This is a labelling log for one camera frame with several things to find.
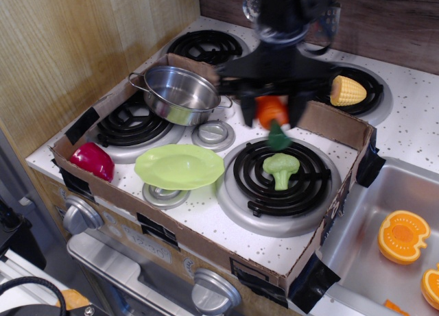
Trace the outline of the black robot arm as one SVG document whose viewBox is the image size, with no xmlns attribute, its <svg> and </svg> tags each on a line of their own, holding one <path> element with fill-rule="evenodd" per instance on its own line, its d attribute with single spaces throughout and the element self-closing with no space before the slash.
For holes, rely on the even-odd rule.
<svg viewBox="0 0 439 316">
<path fill-rule="evenodd" d="M 299 44 L 309 26 L 335 0 L 261 0 L 254 30 L 257 48 L 248 55 L 219 65 L 218 91 L 241 101 L 244 123 L 252 126 L 256 98 L 286 95 L 289 124 L 298 125 L 308 101 L 330 88 L 340 70 L 334 64 L 310 58 Z"/>
</svg>

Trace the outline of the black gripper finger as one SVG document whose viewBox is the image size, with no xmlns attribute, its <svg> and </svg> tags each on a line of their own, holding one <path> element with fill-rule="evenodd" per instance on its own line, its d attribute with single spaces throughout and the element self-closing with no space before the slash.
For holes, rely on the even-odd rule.
<svg viewBox="0 0 439 316">
<path fill-rule="evenodd" d="M 241 113 L 244 118 L 244 123 L 248 127 L 253 126 L 253 120 L 256 114 L 257 103 L 255 97 L 250 95 L 240 95 Z"/>
<path fill-rule="evenodd" d="M 309 101 L 309 94 L 303 91 L 292 93 L 287 98 L 287 112 L 289 125 L 296 127 L 300 121 Z"/>
</svg>

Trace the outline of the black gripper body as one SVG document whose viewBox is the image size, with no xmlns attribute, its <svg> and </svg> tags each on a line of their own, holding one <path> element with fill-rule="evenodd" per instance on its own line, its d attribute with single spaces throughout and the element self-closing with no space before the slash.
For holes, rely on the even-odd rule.
<svg viewBox="0 0 439 316">
<path fill-rule="evenodd" d="M 253 52 L 216 68 L 219 93 L 259 97 L 313 91 L 330 86 L 340 74 L 337 65 L 306 56 L 299 49 L 306 27 L 292 33 L 256 27 L 254 32 L 259 44 Z"/>
</svg>

